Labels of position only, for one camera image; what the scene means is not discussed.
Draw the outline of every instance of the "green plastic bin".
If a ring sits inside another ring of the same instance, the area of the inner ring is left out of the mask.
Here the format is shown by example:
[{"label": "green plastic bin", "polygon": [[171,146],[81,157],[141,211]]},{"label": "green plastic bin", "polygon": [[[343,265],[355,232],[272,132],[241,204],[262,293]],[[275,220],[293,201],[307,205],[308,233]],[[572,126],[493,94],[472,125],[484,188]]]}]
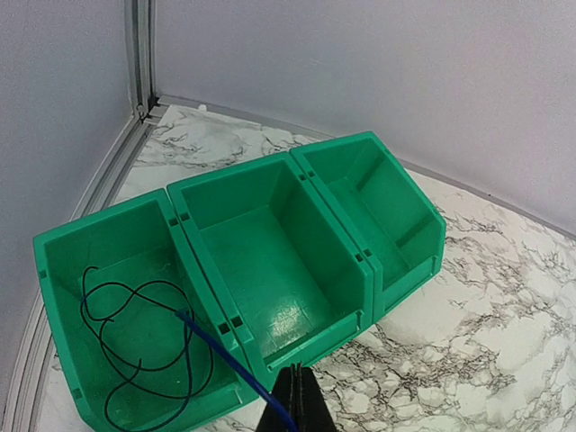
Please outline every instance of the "green plastic bin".
[{"label": "green plastic bin", "polygon": [[[106,362],[98,339],[80,315],[82,279],[89,266],[98,268],[87,271],[86,289],[110,281],[135,288],[157,279],[180,286],[193,306],[196,321],[241,363],[247,364],[165,191],[147,193],[41,234],[34,239],[34,249],[62,370],[81,418],[94,430],[117,430],[105,419],[104,404],[122,378]],[[186,306],[181,294],[162,284],[153,283],[140,293],[175,309]],[[117,311],[129,295],[118,286],[106,287],[90,298],[90,311],[94,317]],[[184,350],[182,321],[140,298],[115,316],[103,333],[105,342],[125,359],[137,364],[142,358],[142,368],[164,365]],[[210,375],[209,349],[201,339],[192,337],[189,353],[196,391]],[[165,371],[140,372],[134,382],[155,392],[182,397],[188,388],[184,357],[181,355]],[[227,364],[215,354],[213,359],[213,374],[207,387],[161,430],[199,427],[256,398]],[[133,374],[133,368],[115,363],[124,374]],[[110,398],[108,411],[112,421],[122,428],[142,430],[168,419],[181,406],[182,399],[170,400],[125,385]]]},{"label": "green plastic bin", "polygon": [[372,270],[288,153],[186,179],[168,193],[263,385],[372,324]]},{"label": "green plastic bin", "polygon": [[446,222],[373,133],[291,154],[374,270],[374,321],[440,271]]}]

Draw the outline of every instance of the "blue cable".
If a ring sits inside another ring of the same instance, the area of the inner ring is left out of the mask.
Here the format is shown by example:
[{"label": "blue cable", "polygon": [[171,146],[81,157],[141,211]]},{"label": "blue cable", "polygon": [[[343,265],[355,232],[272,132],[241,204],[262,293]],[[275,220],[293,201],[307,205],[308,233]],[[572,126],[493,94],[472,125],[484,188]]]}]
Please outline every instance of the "blue cable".
[{"label": "blue cable", "polygon": [[192,321],[190,316],[188,316],[188,314],[184,310],[177,311],[175,315],[180,320],[182,320],[190,328],[192,332],[197,334],[214,351],[216,351],[216,353],[220,357],[222,357],[222,359],[224,359],[224,361],[228,363],[229,366],[232,369],[234,369],[234,371],[236,371],[238,375],[240,375],[242,379],[246,381],[247,384],[250,387],[252,387],[254,391],[258,393],[260,397],[262,397],[262,399],[264,399],[266,403],[268,403],[274,409],[274,411],[276,411],[276,413],[278,414],[280,419],[282,419],[282,422],[290,432],[298,432],[298,428],[296,427],[294,420],[292,420],[292,417],[290,417],[288,411],[286,411],[284,406],[278,401],[277,398],[275,398],[272,394],[270,394],[268,390],[265,389],[264,386],[257,381],[257,379],[254,377],[252,373],[247,371],[246,368],[242,364],[240,364],[239,361],[236,360],[222,345],[220,345],[220,343],[216,339],[214,339],[212,336],[210,336],[208,333],[202,330],[202,328],[200,328],[198,324]]}]

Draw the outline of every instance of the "black cable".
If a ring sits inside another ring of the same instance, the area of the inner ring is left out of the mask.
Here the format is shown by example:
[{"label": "black cable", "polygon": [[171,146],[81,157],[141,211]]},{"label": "black cable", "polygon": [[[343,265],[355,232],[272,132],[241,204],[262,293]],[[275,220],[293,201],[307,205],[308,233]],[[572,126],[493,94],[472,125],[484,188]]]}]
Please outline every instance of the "black cable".
[{"label": "black cable", "polygon": [[[129,362],[128,360],[126,360],[125,358],[122,358],[121,355],[116,353],[112,348],[110,348],[104,342],[104,329],[107,327],[107,324],[114,323],[114,317],[118,316],[121,312],[123,312],[135,297],[139,297],[140,299],[142,299],[146,302],[150,302],[152,304],[155,304],[160,308],[163,308],[167,311],[170,311],[172,314],[174,314],[176,312],[176,310],[171,308],[170,306],[168,306],[168,305],[166,305],[160,301],[156,301],[154,299],[151,299],[148,296],[140,293],[140,291],[142,289],[144,289],[148,286],[151,286],[153,284],[164,284],[166,286],[171,287],[172,289],[176,289],[183,296],[183,298],[186,302],[186,305],[187,305],[187,309],[190,311],[190,316],[191,316],[192,320],[195,320],[194,309],[193,309],[192,305],[190,304],[190,302],[188,301],[188,298],[187,298],[185,292],[179,286],[177,286],[174,283],[171,283],[169,281],[164,281],[164,280],[159,280],[159,279],[143,283],[142,285],[138,286],[136,289],[130,288],[126,283],[114,282],[114,281],[105,282],[105,283],[98,284],[94,288],[90,289],[90,291],[86,292],[86,275],[88,274],[88,272],[90,270],[98,270],[98,267],[90,265],[89,267],[87,267],[84,270],[84,273],[82,274],[82,301],[80,302],[80,316],[82,317],[82,321],[86,324],[86,326],[90,329],[92,334],[98,340],[98,342],[100,344],[100,348],[102,349],[104,358],[110,364],[112,369],[122,379],[122,381],[117,386],[115,386],[108,393],[108,396],[106,397],[104,407],[103,407],[106,420],[113,427],[117,428],[118,430],[120,430],[122,432],[152,432],[152,431],[158,430],[158,429],[162,428],[163,426],[167,425],[168,423],[174,421],[178,416],[180,416],[182,414],[182,412],[185,410],[188,403],[190,402],[190,399],[192,397],[198,395],[203,390],[205,390],[206,387],[208,386],[208,384],[210,383],[210,380],[211,380],[213,373],[214,373],[214,354],[212,352],[212,347],[208,346],[209,358],[210,358],[210,370],[208,372],[208,376],[206,377],[206,380],[204,381],[202,386],[196,391],[193,391],[193,370],[192,370],[192,364],[190,361],[190,352],[189,352],[189,346],[190,346],[190,342],[192,340],[193,332],[185,324],[184,324],[184,341],[183,341],[184,347],[182,348],[182,351],[180,351],[180,353],[174,359],[170,360],[167,364],[164,364],[164,365],[161,365],[158,367],[154,367],[154,368],[150,368],[150,367],[147,368],[147,367],[142,366],[142,358],[139,359],[138,364],[133,364],[133,363]],[[116,309],[114,312],[112,312],[112,313],[110,313],[104,317],[96,318],[90,312],[90,309],[88,306],[88,299],[94,293],[97,293],[99,290],[101,290],[105,287],[109,287],[109,286],[117,286],[117,287],[120,287],[122,289],[125,289],[125,290],[130,292],[130,295],[128,296],[126,301],[118,309]],[[92,327],[92,325],[90,324],[90,322],[88,322],[88,320],[91,320],[92,322],[102,323],[100,328],[98,329],[98,331],[96,331],[95,328]],[[114,363],[114,361],[111,359],[111,355],[114,358],[116,358],[118,361],[122,362],[123,364],[133,368],[134,373],[131,376],[127,376],[125,373],[123,373],[118,368],[118,366]],[[138,376],[138,374],[140,372],[154,373],[154,372],[164,371],[164,370],[168,369],[169,367],[175,365],[182,358],[182,356],[184,356],[184,361],[186,364],[186,373],[187,373],[187,381],[188,381],[188,386],[187,386],[188,389],[187,389],[186,395],[164,394],[164,393],[160,393],[158,391],[153,391],[151,389],[147,389],[146,387],[143,387],[143,386],[134,382],[134,380],[136,379],[136,377]],[[110,418],[108,409],[109,409],[109,405],[110,405],[110,400],[112,399],[114,394],[126,385],[131,385],[131,386],[141,390],[142,392],[152,394],[154,396],[158,396],[158,397],[170,399],[170,400],[180,400],[183,402],[182,402],[182,405],[180,406],[180,408],[172,416],[170,416],[169,418],[167,418],[163,422],[159,423],[158,425],[155,425],[154,427],[149,427],[146,429],[138,429],[138,430],[125,429],[125,428],[119,426],[118,424],[114,423],[114,421]]]}]

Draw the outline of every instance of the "white marble countertop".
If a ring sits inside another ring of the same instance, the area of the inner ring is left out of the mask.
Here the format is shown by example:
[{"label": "white marble countertop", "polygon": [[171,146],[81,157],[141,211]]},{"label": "white marble countertop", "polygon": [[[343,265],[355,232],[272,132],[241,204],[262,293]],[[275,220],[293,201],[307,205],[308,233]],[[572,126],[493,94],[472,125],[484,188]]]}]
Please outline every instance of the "white marble countertop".
[{"label": "white marble countertop", "polygon": [[[312,142],[171,106],[117,202]],[[576,430],[576,242],[498,205],[410,173],[447,222],[441,273],[315,367],[346,432]],[[261,401],[198,429],[252,431]],[[55,357],[39,431],[90,430]]]}]

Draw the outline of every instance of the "gray wall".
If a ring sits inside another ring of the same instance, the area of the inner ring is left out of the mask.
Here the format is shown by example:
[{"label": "gray wall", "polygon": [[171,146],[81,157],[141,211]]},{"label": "gray wall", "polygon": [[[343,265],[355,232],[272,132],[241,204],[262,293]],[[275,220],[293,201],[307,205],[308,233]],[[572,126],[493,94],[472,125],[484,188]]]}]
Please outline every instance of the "gray wall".
[{"label": "gray wall", "polygon": [[69,218],[131,112],[123,11],[0,4],[0,422],[36,295],[32,236]]},{"label": "gray wall", "polygon": [[335,135],[576,233],[576,2],[162,2],[157,85]]}]

